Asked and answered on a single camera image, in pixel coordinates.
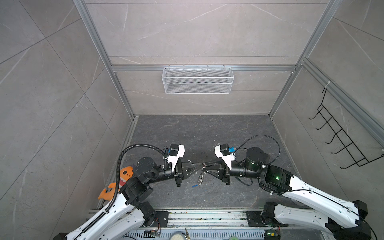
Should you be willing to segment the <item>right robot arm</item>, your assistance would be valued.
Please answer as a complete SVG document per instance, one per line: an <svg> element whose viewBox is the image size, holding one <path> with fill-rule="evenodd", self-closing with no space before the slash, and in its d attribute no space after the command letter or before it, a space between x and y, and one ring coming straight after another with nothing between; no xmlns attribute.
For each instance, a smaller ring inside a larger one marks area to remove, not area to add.
<svg viewBox="0 0 384 240"><path fill-rule="evenodd" d="M256 179L260 188L270 195L283 196L307 206L307 209L298 209L267 202L261 214L265 225L303 226L322 231L335 240L371 240L377 237L366 221L366 203L334 197L283 168L267 164L270 155L260 148L248 149L242 162L236 161L235 151L228 145L217 146L215 155L218 160L205 164L203 171L226 185L230 184L231 177Z"/></svg>

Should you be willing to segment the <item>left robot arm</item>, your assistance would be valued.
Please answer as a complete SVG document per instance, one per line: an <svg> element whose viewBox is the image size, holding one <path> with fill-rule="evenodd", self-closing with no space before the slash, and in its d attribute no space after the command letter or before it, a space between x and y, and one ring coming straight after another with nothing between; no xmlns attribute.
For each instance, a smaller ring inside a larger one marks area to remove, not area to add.
<svg viewBox="0 0 384 240"><path fill-rule="evenodd" d="M116 240L131 230L157 221L156 211L145 199L153 192L151 183L175 180L177 186L202 168L177 157L175 168L164 169L152 158L140 159L133 175L120 187L116 197L83 225L70 233L59 233L56 240Z"/></svg>

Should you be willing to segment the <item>orange plush shark toy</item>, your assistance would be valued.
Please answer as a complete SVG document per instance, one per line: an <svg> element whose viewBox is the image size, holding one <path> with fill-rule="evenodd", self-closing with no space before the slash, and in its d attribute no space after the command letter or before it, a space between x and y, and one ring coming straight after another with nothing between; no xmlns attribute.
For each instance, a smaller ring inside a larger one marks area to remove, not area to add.
<svg viewBox="0 0 384 240"><path fill-rule="evenodd" d="M119 188L121 188L127 180L129 180L133 175L133 167L128 166L125 168L122 168L120 170L120 180L119 180ZM103 189L98 196L98 200L105 200L105 201L111 201L114 196L116 188L116 183L111 183L108 185L106 189Z"/></svg>

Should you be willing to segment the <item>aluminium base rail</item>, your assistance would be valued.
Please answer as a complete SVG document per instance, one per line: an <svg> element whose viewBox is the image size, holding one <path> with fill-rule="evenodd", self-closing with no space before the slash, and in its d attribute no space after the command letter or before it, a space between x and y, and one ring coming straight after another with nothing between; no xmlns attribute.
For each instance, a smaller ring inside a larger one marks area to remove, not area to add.
<svg viewBox="0 0 384 240"><path fill-rule="evenodd" d="M332 240L296 224L265 225L260 210L165 210L150 226L140 210L123 215L96 240Z"/></svg>

